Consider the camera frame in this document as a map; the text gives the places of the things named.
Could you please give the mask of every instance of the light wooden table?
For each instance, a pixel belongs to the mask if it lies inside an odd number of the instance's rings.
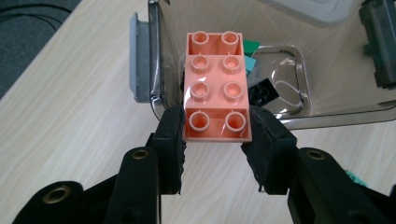
[[[158,121],[129,90],[129,19],[146,1],[83,1],[0,101],[0,219],[40,189],[87,189],[114,175]],[[293,132],[389,194],[396,122]],[[164,223],[291,223],[286,196],[258,193],[238,144],[188,144],[181,195],[163,196]]]

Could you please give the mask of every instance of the gray carpet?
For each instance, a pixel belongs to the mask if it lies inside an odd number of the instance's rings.
[[[0,0],[0,99],[79,2]]]

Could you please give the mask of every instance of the transparent plastic container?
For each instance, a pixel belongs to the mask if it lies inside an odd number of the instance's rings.
[[[318,2],[324,6],[329,1]],[[376,86],[373,58],[363,53],[368,43],[359,17],[363,1],[351,3],[348,13],[344,11],[339,20],[321,24],[301,17],[301,12],[279,9],[267,2],[149,1],[150,21],[139,21],[136,15],[131,22],[132,30],[148,30],[149,45],[148,58],[139,57],[142,52],[135,49],[143,46],[138,39],[145,37],[131,34],[131,54],[137,61],[131,59],[131,64],[141,64],[140,70],[131,72],[136,101],[151,103],[158,118],[165,108],[182,104],[186,33],[233,31],[261,43],[252,56],[257,62],[247,85],[254,86],[265,78],[271,81],[279,97],[263,107],[289,129],[396,119],[396,90]],[[149,62],[149,67],[139,61]],[[143,79],[148,84],[139,86]],[[136,86],[146,94],[144,97],[140,94],[136,98]]]

